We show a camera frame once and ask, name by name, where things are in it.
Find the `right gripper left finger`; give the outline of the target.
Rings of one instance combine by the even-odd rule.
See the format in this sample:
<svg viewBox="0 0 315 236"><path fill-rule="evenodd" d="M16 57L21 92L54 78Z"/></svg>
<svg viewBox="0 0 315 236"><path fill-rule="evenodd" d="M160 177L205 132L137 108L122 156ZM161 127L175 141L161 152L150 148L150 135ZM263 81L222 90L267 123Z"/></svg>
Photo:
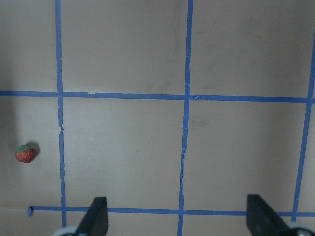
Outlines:
<svg viewBox="0 0 315 236"><path fill-rule="evenodd" d="M108 231L108 207L106 197L96 197L84 215L77 236L105 236Z"/></svg>

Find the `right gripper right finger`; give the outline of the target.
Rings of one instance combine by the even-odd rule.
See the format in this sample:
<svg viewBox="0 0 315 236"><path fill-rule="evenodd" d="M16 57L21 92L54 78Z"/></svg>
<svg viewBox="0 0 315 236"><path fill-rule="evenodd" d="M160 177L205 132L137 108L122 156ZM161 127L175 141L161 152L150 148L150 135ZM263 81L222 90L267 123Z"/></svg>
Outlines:
<svg viewBox="0 0 315 236"><path fill-rule="evenodd" d="M290 227L258 194L247 195L246 226L252 236L290 235Z"/></svg>

